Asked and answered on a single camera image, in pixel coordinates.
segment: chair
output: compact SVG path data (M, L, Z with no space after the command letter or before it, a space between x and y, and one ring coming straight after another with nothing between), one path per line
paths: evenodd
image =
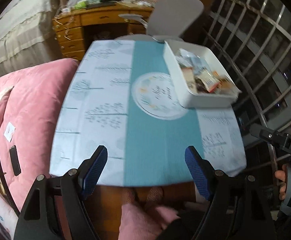
M119 16L129 20L135 20L143 24L146 34L126 35L118 40L151 41L152 38L164 42L164 39L172 38L195 41L196 35L186 35L187 30L199 23L204 5L200 0L158 0L155 9L147 23L137 14L120 14Z

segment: white tray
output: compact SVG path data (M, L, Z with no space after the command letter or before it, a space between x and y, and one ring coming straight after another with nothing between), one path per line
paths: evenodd
M213 52L204 46L195 45L183 41L166 40L163 57L169 69L175 92L180 105L186 108L229 107L237 101L238 95L220 95L209 93L193 93L188 89L182 70L175 58L175 54L182 48L202 57L209 64L211 71L219 75L225 75L232 80Z

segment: gray chair back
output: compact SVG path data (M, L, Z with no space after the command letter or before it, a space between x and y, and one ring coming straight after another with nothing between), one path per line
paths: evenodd
M147 34L182 38L203 9L200 0L158 0L148 21Z

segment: desk drawer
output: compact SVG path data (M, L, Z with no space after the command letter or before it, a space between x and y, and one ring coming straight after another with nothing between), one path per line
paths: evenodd
M60 43L61 52L70 52L84 49L83 40L66 41Z
M82 60L84 54L85 54L85 50L79 50L79 51L72 51L72 52L68 52L68 53L63 53L63 56L74 58L77 60Z
M56 37L58 39L58 42L65 42L65 41L70 41L70 40L78 40L78 39L83 39L83 28L82 27L76 27L72 28L68 31L68 34L66 35L67 30L60 31L56 34Z
M119 17L119 14L129 13L128 10L113 10L102 12L91 12L81 14L82 26L105 24L105 23L124 23L123 18Z
M145 34L146 29L142 24L129 24L127 27L128 34Z
M53 19L53 29L55 32L79 26L81 26L79 15L75 15L73 18L70 16L62 19Z
M143 20L145 20L146 22L148 22L149 17L151 15L150 11L138 11L138 10L132 10L129 13L131 14L138 14L138 15L142 15L143 16ZM130 20L130 23L133 24L141 24L140 22L134 21L134 20Z

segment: pink cushion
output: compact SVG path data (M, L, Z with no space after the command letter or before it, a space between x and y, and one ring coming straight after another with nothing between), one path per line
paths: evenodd
M49 176L56 123L77 67L77 60L60 59L0 77L0 91L14 85L0 127L0 159L20 210L36 176ZM15 127L11 142L3 135L9 122ZM17 177L9 154L13 145L16 145L21 167Z

